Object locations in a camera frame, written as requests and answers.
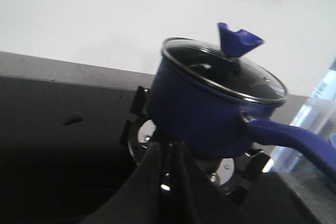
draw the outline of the blue handle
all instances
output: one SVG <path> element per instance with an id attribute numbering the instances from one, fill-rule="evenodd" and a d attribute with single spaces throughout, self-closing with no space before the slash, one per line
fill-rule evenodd
<path id="1" fill-rule="evenodd" d="M 336 183 L 336 149 L 305 129 L 268 120 L 247 122 L 247 134 L 262 145 L 280 145 L 301 152 Z"/>
<path id="2" fill-rule="evenodd" d="M 230 31 L 225 23 L 218 23 L 221 50 L 231 57 L 240 57 L 264 43 L 258 36 L 245 30 Z"/>

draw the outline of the black stovetop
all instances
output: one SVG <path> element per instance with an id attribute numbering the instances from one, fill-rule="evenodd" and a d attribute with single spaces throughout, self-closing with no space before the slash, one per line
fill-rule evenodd
<path id="1" fill-rule="evenodd" d="M 135 90 L 0 77 L 0 91 L 1 223 L 78 223 L 135 170 L 120 143 Z M 237 207 L 258 223 L 318 223 L 276 173 Z"/>

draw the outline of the blue lid knob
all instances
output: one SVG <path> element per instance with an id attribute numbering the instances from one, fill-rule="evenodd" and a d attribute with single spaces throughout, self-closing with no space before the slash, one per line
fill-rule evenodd
<path id="1" fill-rule="evenodd" d="M 218 23 L 221 50 L 231 57 L 240 57 L 263 44 L 263 39 L 245 30 L 231 31 L 227 24 Z"/>

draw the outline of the saucepan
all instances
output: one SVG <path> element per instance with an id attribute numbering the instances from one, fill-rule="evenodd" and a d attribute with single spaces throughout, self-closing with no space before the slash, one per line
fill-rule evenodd
<path id="1" fill-rule="evenodd" d="M 299 127 L 269 120 L 288 91 L 273 74 L 241 57 L 264 41 L 219 23 L 221 46 L 169 38 L 147 110 L 158 128 L 212 157 L 236 157 L 253 142 L 294 148 L 336 182 L 336 149 Z"/>

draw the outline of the saucepan handle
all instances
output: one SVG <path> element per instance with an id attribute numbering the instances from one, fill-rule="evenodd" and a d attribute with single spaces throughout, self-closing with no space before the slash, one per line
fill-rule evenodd
<path id="1" fill-rule="evenodd" d="M 245 123 L 253 141 L 298 150 L 336 183 L 336 149 L 325 139 L 305 129 L 265 119 L 245 120 Z"/>

